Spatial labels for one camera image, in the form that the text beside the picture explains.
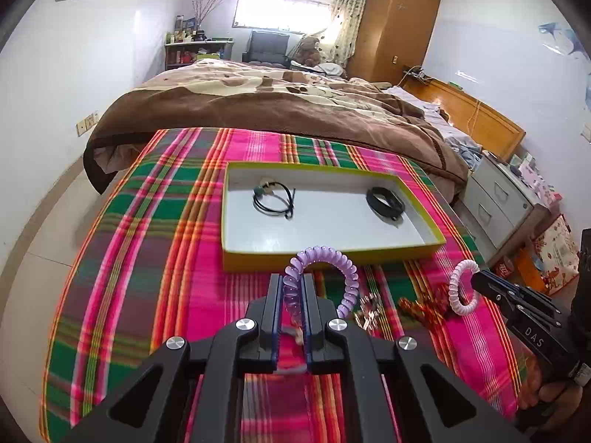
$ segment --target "drawer handle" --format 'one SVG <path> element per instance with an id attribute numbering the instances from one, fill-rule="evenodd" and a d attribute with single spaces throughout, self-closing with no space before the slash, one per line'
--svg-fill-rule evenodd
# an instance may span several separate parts
<path id="1" fill-rule="evenodd" d="M 482 211 L 484 211 L 484 213 L 486 213 L 486 214 L 487 214 L 487 216 L 488 216 L 488 221 L 490 222 L 490 220 L 491 220 L 491 218 L 492 218 L 492 215 L 491 215 L 490 213 L 488 213 L 488 211 L 486 210 L 486 208 L 485 208 L 485 207 L 483 207 L 483 206 L 482 206 L 480 203 L 478 204 L 478 208 L 482 208 Z"/>
<path id="2" fill-rule="evenodd" d="M 505 201 L 507 201 L 507 198 L 509 198 L 509 193 L 508 193 L 508 192 L 506 192 L 506 191 L 503 189 L 503 187 L 502 187 L 502 186 L 500 186 L 500 184 L 498 184 L 498 183 L 495 181 L 495 187 L 497 187 L 497 186 L 498 186 L 498 187 L 499 187 L 499 189 L 500 189 L 500 190 L 501 190 L 501 191 L 502 191 L 502 192 L 505 194 Z"/>

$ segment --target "bed headboard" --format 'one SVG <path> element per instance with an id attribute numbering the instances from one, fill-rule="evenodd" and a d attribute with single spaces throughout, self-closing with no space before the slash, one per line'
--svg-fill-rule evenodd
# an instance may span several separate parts
<path id="1" fill-rule="evenodd" d="M 498 111 L 437 79 L 425 85 L 407 78 L 403 88 L 424 102 L 438 103 L 456 128 L 472 136 L 476 143 L 504 161 L 509 161 L 525 136 L 523 128 Z"/>

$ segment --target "purple spiral hair tie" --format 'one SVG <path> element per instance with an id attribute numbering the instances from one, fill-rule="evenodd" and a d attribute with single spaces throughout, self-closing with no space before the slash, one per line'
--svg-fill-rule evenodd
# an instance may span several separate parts
<path id="1" fill-rule="evenodd" d="M 300 251 L 297 257 L 290 260 L 291 265 L 286 268 L 286 275 L 283 277 L 283 284 L 285 285 L 283 293 L 287 310 L 292 318 L 298 319 L 300 317 L 300 278 L 305 268 L 317 261 L 336 266 L 345 276 L 345 294 L 336 312 L 339 318 L 346 318 L 349 312 L 353 311 L 359 296 L 357 267 L 340 251 L 326 246 L 306 248 L 304 251 Z"/>

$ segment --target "human hand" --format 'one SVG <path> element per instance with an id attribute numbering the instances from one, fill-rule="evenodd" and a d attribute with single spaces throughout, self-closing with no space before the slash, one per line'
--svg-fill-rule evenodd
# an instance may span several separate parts
<path id="1" fill-rule="evenodd" d="M 572 381 L 555 381 L 542 386 L 542 371 L 535 357 L 527 360 L 527 380 L 519 392 L 519 408 L 525 410 L 540 401 L 554 402 L 556 408 L 542 430 L 552 430 L 565 423 L 577 410 L 583 398 L 583 389 Z"/>

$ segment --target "triangular cutout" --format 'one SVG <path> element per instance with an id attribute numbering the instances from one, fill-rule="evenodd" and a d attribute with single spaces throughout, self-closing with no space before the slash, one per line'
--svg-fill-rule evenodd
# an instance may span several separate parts
<path id="1" fill-rule="evenodd" d="M 141 380 L 114 404 L 109 416 L 134 428 L 142 427 L 163 371 L 160 365 L 150 368 Z"/>
<path id="2" fill-rule="evenodd" d="M 430 365 L 422 365 L 423 374 L 439 417 L 451 428 L 476 416 L 476 408 Z"/>

